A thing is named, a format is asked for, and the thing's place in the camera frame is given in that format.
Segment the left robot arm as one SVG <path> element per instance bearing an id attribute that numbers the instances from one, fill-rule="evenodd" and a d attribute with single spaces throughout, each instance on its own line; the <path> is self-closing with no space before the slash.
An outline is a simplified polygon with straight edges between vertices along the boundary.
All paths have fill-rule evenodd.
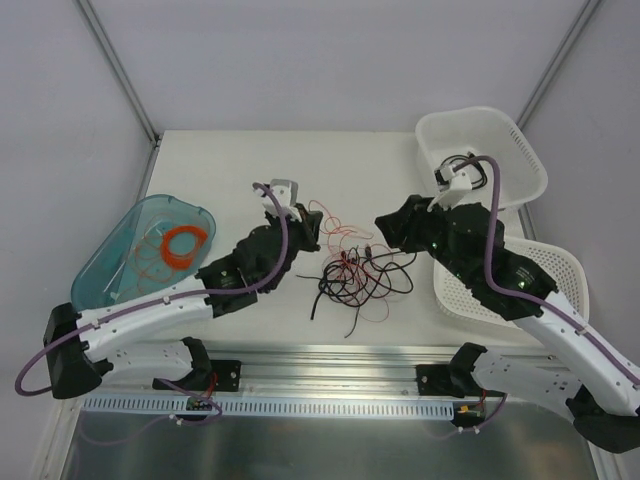
<path id="1" fill-rule="evenodd" d="M 154 387 L 163 378 L 203 387 L 211 368 L 201 341 L 184 337 L 163 348 L 148 341 L 163 330 L 253 306 L 278 287 L 299 253 L 319 250 L 321 212 L 295 204 L 292 212 L 266 218 L 230 254 L 170 287 L 94 310 L 56 306 L 43 339 L 48 392 L 76 398 L 118 377 L 148 379 Z"/>

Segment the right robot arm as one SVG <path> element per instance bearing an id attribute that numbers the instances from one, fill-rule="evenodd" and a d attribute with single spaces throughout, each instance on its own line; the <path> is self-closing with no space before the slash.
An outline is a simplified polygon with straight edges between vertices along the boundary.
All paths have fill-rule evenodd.
<path id="1" fill-rule="evenodd" d="M 505 247 L 496 215 L 480 203 L 443 209 L 411 195 L 375 224 L 389 247 L 428 253 L 483 307 L 537 339 L 567 369 L 554 373 L 465 343 L 448 365 L 456 392 L 513 395 L 568 420 L 603 450 L 638 448 L 638 367 L 573 309 L 542 267 Z"/>

